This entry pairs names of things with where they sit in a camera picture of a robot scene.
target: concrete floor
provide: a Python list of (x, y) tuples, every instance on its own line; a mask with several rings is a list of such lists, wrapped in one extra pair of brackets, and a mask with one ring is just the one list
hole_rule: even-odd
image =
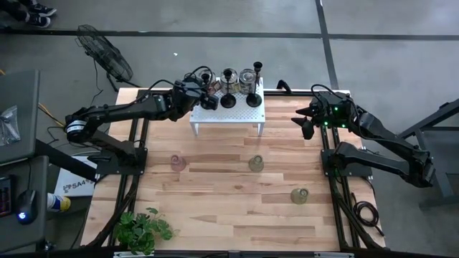
[[(100, 30), (158, 32), (320, 33), (314, 0), (42, 0), (59, 9), (52, 29), (92, 24)], [(459, 34), (459, 2), (453, 0), (322, 0), (328, 32), (333, 34)], [(0, 35), (0, 69), (42, 71), (40, 102), (59, 119), (89, 105), (95, 89), (93, 61), (75, 37)], [(198, 37), (109, 37), (134, 71), (133, 82), (150, 85), (174, 80), (199, 65), (216, 71), (241, 70), (263, 62), (265, 86), (286, 80), (292, 88), (330, 84), (322, 39)], [(331, 40), (340, 89), (398, 133), (438, 106), (458, 98), (457, 41)], [(96, 104), (113, 104), (116, 94), (99, 67), (104, 92)], [(51, 138), (52, 125), (39, 115), (38, 136)], [(65, 144), (62, 133), (54, 146)], [(390, 155), (376, 143), (373, 151)], [(81, 150), (59, 147), (67, 153)], [(436, 188), (418, 189), (396, 176), (374, 171), (374, 187), (386, 243), (390, 249), (459, 256), (459, 208), (420, 211), (418, 204), (439, 196)], [(84, 212), (50, 222), (49, 240), (69, 248)], [(58, 229), (56, 225), (65, 225)]]

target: pegboard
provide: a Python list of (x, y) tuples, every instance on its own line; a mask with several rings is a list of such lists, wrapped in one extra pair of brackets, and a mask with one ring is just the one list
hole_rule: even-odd
[(262, 99), (258, 107), (250, 107), (245, 102), (247, 95), (240, 92), (233, 94), (236, 105), (233, 108), (224, 108), (220, 105), (220, 99), (224, 93), (219, 90), (215, 96), (219, 98), (217, 110), (205, 110), (200, 105), (194, 107), (191, 112), (190, 123), (264, 123), (265, 122), (265, 96), (263, 94), (263, 78), (257, 86), (257, 94)]

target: plastic bag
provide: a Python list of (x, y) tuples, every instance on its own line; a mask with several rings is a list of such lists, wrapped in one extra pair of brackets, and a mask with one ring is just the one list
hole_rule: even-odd
[(10, 107), (0, 114), (0, 146), (21, 140), (17, 127), (17, 106)]

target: white pegboard stand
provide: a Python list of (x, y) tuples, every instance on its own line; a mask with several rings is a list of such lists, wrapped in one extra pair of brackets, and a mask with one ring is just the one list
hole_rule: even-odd
[(200, 123), (252, 123), (258, 126), (258, 136), (263, 134), (265, 127), (265, 95), (263, 94), (263, 78), (257, 86), (257, 94), (261, 97), (262, 103), (258, 107), (250, 107), (245, 102), (246, 95), (238, 92), (233, 94), (236, 97), (236, 105), (233, 108), (224, 108), (220, 105), (223, 92), (219, 90), (215, 96), (219, 98), (217, 110), (205, 110), (200, 105), (191, 112), (189, 123), (195, 136), (199, 134)]

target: desk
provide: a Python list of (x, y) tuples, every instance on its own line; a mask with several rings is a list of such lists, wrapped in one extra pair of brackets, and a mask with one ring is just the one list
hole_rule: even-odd
[(21, 225), (16, 214), (0, 218), (0, 252), (25, 247), (44, 240), (44, 228), (47, 210), (46, 180), (48, 171), (48, 157), (36, 157), (28, 161), (21, 161), (0, 167), (0, 176), (13, 175), (15, 200), (23, 191), (27, 190), (29, 182), (29, 163), (31, 169), (30, 189), (37, 191), (37, 218), (29, 225)]
[[(137, 89), (121, 88), (117, 104), (136, 98)], [(321, 134), (304, 140), (290, 118), (308, 106), (310, 97), (265, 97), (262, 137), (254, 125), (202, 125), (195, 137), (189, 116), (176, 123), (151, 122), (146, 141), (148, 160), (141, 177), (136, 212), (154, 207), (166, 215), (178, 236), (157, 243), (157, 249), (338, 251), (328, 179), (323, 175)], [(112, 123), (110, 135), (127, 140), (131, 121)], [(360, 138), (339, 129), (342, 141), (361, 145)], [(173, 172), (170, 157), (185, 157), (184, 171)], [(265, 168), (253, 173), (248, 161), (262, 155)], [(115, 208), (120, 176), (104, 178), (95, 187), (82, 244), (92, 241)], [(375, 204), (367, 182), (349, 178), (358, 201)], [(290, 192), (306, 187), (304, 205), (292, 204)], [(348, 243), (349, 223), (344, 219)], [(384, 239), (367, 228), (375, 241)]]

